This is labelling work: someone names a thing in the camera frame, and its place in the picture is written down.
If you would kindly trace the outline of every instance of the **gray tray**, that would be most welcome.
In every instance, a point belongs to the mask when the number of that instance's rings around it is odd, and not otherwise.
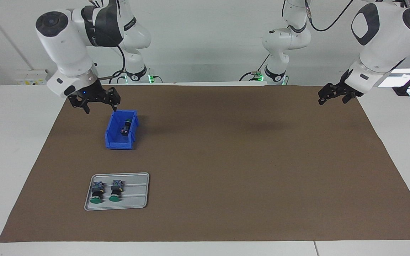
[[[112,193],[111,184],[113,180],[121,180],[124,189],[121,193],[119,202],[109,200]],[[105,189],[100,204],[90,203],[91,185],[93,182],[101,181]],[[148,173],[131,173],[131,174],[97,174],[91,178],[88,195],[85,202],[85,210],[111,210],[111,209],[136,209],[143,208],[147,205],[148,199]]]

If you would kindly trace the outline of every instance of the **brown mat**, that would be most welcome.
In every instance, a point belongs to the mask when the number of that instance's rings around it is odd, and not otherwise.
[[[66,102],[0,242],[410,240],[410,191],[358,101],[318,90],[118,87],[135,151],[105,148],[109,106]],[[83,209],[91,176],[127,172],[150,173],[146,208]]]

